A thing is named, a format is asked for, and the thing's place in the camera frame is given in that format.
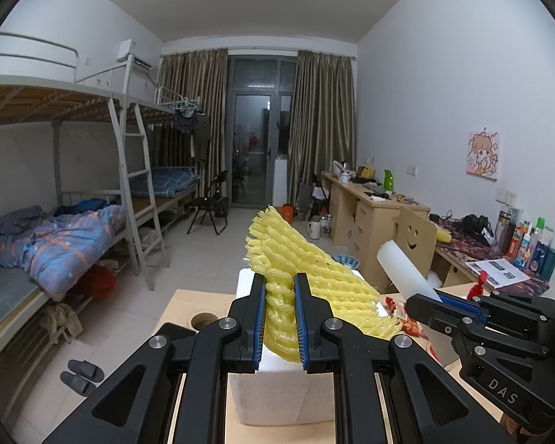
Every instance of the bed ladder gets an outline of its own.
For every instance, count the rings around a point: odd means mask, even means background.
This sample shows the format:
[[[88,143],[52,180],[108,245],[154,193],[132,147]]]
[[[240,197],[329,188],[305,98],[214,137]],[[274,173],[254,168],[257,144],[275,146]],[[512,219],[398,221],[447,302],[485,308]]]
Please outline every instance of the bed ladder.
[[[154,290],[154,279],[152,278],[152,274],[148,269],[146,256],[148,256],[148,254],[151,253],[152,250],[160,245],[163,264],[165,267],[170,267],[170,260],[166,247],[164,247],[163,234],[160,228],[160,220],[158,219],[158,208],[156,206],[156,199],[154,197],[154,185],[152,183],[152,169],[150,167],[150,153],[148,149],[148,136],[146,135],[146,128],[144,127],[144,121],[142,120],[142,113],[140,112],[139,105],[137,103],[134,104],[134,113],[136,121],[138,123],[139,133],[126,132],[127,107],[125,107],[125,102],[121,101],[121,104],[122,110],[120,112],[120,118],[118,118],[115,111],[115,102],[113,98],[109,98],[109,113],[111,115],[111,122],[113,123],[113,130],[115,132],[115,138],[117,140],[117,150],[120,157],[120,187],[121,201],[125,208],[125,238],[128,241],[129,256],[135,274],[139,275],[139,273],[141,272],[144,276],[144,279],[146,280],[148,289]],[[125,158],[126,138],[140,138],[142,140],[145,169],[138,170],[137,172],[128,173],[127,161]],[[131,198],[130,178],[137,177],[138,175],[146,175],[146,178],[148,180],[148,194],[150,203],[146,208],[140,210],[138,213],[135,213],[134,204]],[[150,212],[152,212],[152,219],[154,219],[156,239],[150,245],[144,245],[139,238],[137,220],[141,216],[147,215]]]

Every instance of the anime girl picture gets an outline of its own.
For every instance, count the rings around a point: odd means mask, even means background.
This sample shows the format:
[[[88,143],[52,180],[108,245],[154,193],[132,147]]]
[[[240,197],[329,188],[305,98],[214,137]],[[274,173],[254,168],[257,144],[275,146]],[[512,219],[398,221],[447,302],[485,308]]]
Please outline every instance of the anime girl picture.
[[[500,135],[490,133],[487,127],[482,132],[470,132],[467,146],[466,172],[497,180],[500,162]]]

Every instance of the white thermos flask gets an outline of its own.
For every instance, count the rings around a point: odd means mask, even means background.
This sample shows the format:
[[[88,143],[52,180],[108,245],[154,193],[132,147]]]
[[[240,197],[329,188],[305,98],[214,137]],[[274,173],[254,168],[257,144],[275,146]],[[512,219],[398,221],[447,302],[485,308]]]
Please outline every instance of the white thermos flask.
[[[308,222],[308,237],[318,240],[321,237],[321,219],[318,215],[312,217]]]

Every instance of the electrical outlet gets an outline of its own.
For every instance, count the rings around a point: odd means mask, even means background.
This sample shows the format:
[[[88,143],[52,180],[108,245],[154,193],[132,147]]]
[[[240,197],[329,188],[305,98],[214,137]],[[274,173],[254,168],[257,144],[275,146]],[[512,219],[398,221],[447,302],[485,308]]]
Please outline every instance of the electrical outlet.
[[[505,200],[508,196],[507,193],[508,193],[508,191],[506,189],[503,189],[501,187],[497,187],[495,189],[495,201],[499,202],[501,204],[505,204]]]
[[[508,191],[506,193],[506,197],[505,197],[506,205],[509,205],[510,207],[513,207],[514,205],[516,205],[516,199],[517,198],[518,198],[518,196],[514,192]]]

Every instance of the yellow foam net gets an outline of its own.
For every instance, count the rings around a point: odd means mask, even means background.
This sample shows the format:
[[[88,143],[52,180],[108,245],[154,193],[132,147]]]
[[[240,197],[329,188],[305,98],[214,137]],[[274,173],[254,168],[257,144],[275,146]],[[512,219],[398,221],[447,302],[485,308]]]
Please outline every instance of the yellow foam net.
[[[294,276],[305,272],[312,295],[326,299],[333,315],[364,334],[390,339],[401,331],[397,320],[379,317],[379,293],[365,280],[308,242],[270,206],[249,227],[247,257],[253,271],[266,280],[265,336],[268,349],[290,361],[300,361],[294,311]]]

